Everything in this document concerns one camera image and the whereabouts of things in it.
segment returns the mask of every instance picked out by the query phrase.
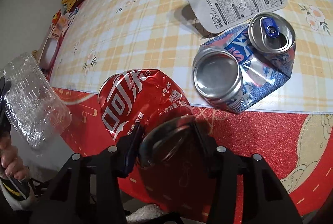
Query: crushed red coca-cola can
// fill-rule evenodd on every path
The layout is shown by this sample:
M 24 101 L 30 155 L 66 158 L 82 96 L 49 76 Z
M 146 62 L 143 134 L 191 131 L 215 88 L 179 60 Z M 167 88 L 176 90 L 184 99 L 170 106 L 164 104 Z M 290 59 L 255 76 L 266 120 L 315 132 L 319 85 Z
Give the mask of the crushed red coca-cola can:
M 148 167 L 168 160 L 187 134 L 194 115 L 181 88 L 156 69 L 128 70 L 110 77 L 98 94 L 102 121 L 117 142 L 144 127 L 139 162 Z

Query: aluminum can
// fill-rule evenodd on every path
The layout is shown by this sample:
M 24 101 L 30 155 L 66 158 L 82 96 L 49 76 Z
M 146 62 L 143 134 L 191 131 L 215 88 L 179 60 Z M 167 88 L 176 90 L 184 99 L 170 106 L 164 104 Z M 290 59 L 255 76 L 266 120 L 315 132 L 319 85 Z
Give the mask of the aluminum can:
M 156 69 L 135 69 L 111 76 L 98 93 L 102 121 L 117 142 L 144 127 L 141 167 L 169 159 L 189 133 L 194 115 L 181 88 Z
M 203 48 L 193 61 L 196 91 L 216 108 L 238 113 L 243 78 L 237 59 L 221 47 Z
M 272 12 L 258 13 L 250 21 L 249 39 L 259 53 L 291 77 L 296 35 L 287 20 Z

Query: plaid tablecloth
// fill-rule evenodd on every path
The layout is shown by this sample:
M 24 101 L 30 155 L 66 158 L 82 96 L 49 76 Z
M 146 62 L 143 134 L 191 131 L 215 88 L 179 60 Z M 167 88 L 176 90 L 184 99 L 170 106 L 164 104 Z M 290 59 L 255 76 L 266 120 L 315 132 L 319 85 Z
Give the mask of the plaid tablecloth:
M 333 0 L 288 0 L 276 12 L 296 32 L 293 74 L 251 110 L 333 112 Z M 158 68 L 192 105 L 208 106 L 194 90 L 191 67 L 199 45 L 212 37 L 187 0 L 86 0 L 61 45 L 51 85 L 97 93 L 115 73 Z

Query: round table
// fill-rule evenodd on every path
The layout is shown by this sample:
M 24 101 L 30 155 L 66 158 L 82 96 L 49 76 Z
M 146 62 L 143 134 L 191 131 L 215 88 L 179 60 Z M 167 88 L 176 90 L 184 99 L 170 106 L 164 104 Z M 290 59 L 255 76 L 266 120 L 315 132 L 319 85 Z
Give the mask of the round table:
M 181 20 L 184 5 L 186 0 L 84 2 L 63 39 L 51 76 L 51 85 L 73 114 L 62 137 L 74 152 L 93 155 L 114 144 L 102 123 L 95 94 L 114 73 L 159 68 L 174 78 L 176 72 L 181 72 L 184 78 L 179 85 L 189 100 L 194 98 L 193 90 L 187 87 L 191 84 L 190 66 L 199 45 L 212 35 L 195 18 L 189 17 L 192 24 Z M 239 155 L 261 154 L 304 215 L 318 209 L 333 187 L 333 115 L 310 112 L 332 110 L 329 90 L 333 48 L 329 28 L 333 0 L 288 0 L 279 14 L 296 32 L 291 80 L 302 83 L 303 89 L 295 94 L 274 92 L 264 100 L 267 104 L 276 98 L 275 105 L 282 106 L 282 110 L 297 107 L 295 110 L 303 113 L 246 111 L 234 115 L 194 107 L 194 115 L 218 145 Z M 163 210 L 206 221 L 215 182 L 207 178 L 198 149 L 189 138 L 169 162 L 147 170 L 135 166 L 128 178 L 119 179 L 119 187 L 134 198 L 159 204 Z M 240 222 L 241 212 L 239 179 L 236 222 Z

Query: metal screw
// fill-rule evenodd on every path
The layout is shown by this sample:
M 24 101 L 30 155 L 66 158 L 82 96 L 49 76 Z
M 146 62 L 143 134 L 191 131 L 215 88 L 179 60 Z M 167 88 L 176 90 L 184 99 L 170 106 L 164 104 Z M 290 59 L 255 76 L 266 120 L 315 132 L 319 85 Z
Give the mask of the metal screw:
M 224 146 L 218 146 L 218 147 L 216 147 L 216 151 L 218 151 L 220 153 L 224 153 L 225 151 L 227 151 L 227 149 Z
M 110 152 L 110 153 L 114 153 L 114 152 L 116 152 L 118 150 L 118 148 L 117 148 L 117 146 L 110 146 L 109 148 L 108 148 L 108 151 Z
M 262 156 L 260 154 L 254 154 L 252 157 L 254 160 L 257 160 L 257 161 L 262 159 Z
M 73 154 L 73 155 L 72 155 L 72 159 L 73 159 L 74 161 L 79 160 L 80 157 L 81 157 L 80 154 Z

